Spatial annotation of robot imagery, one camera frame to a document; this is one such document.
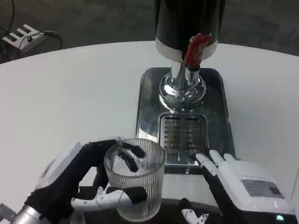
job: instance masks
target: sticker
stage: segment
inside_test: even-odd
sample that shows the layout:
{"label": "sticker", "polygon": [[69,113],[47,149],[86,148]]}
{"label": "sticker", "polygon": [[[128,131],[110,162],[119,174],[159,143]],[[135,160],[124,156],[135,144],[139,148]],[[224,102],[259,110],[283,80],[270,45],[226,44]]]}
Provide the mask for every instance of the sticker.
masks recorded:
{"label": "sticker", "polygon": [[285,197],[280,193],[275,183],[270,181],[241,180],[247,192],[252,197]]}

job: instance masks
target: ribbed glass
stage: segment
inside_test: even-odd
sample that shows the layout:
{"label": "ribbed glass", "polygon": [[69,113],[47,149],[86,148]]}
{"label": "ribbed glass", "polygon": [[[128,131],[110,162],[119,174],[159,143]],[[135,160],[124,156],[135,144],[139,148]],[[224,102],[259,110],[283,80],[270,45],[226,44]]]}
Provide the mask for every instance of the ribbed glass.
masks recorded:
{"label": "ribbed glass", "polygon": [[104,164],[112,187],[123,189],[141,186],[146,189],[148,198],[145,202],[117,209],[120,216],[124,219],[130,222],[142,222],[154,217],[160,209],[165,153],[163,148],[150,140],[128,139],[123,142],[137,145],[146,153],[143,159],[134,156],[139,167],[136,175],[122,175],[122,171],[114,167],[117,155],[122,150],[125,150],[120,143],[108,150],[104,158]]}

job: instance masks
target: gray carpet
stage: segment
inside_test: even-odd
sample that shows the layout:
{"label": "gray carpet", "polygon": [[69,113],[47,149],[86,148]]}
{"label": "gray carpet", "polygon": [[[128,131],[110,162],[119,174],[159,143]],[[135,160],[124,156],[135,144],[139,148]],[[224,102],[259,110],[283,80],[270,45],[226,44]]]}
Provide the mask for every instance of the gray carpet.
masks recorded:
{"label": "gray carpet", "polygon": [[[0,25],[10,16],[0,0]],[[154,0],[15,0],[13,29],[22,24],[56,31],[64,48],[154,40]],[[299,56],[299,0],[227,0],[219,40]],[[49,38],[24,56],[58,46]]]}

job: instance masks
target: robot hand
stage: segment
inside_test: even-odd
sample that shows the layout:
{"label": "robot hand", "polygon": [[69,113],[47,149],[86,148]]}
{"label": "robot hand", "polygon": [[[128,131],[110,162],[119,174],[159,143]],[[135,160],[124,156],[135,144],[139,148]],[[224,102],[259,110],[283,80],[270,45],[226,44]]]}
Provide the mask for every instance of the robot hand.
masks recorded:
{"label": "robot hand", "polygon": [[[298,223],[294,207],[262,166],[235,160],[230,154],[222,158],[215,150],[210,150],[210,156],[214,162],[203,154],[196,154],[196,159],[222,212],[223,223]],[[186,210],[182,213],[188,217]],[[209,218],[206,216],[203,222],[212,223]]]}
{"label": "robot hand", "polygon": [[[90,142],[84,146],[78,142],[62,151],[43,172],[13,224],[55,224],[61,218],[69,218],[74,210],[95,211],[145,201],[147,194],[142,187],[120,189],[108,184],[104,156],[117,143],[115,139]],[[125,150],[119,157],[132,172],[137,172],[138,167],[127,150],[138,158],[143,158],[145,152],[138,146],[122,144]],[[97,168],[93,185],[79,187],[79,182],[91,167]]]}

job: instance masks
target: white table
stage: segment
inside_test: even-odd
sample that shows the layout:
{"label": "white table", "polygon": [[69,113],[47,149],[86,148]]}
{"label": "white table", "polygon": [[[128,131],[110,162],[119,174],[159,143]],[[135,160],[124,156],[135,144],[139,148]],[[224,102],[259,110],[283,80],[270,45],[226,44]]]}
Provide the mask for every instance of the white table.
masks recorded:
{"label": "white table", "polygon": [[[134,137],[141,75],[166,66],[170,61],[154,42],[73,48],[1,65],[0,203],[19,210],[71,139]],[[299,158],[299,58],[220,44],[202,67],[224,79],[236,155],[263,164],[291,196]],[[165,176],[163,197],[215,204],[207,192],[201,176]]]}

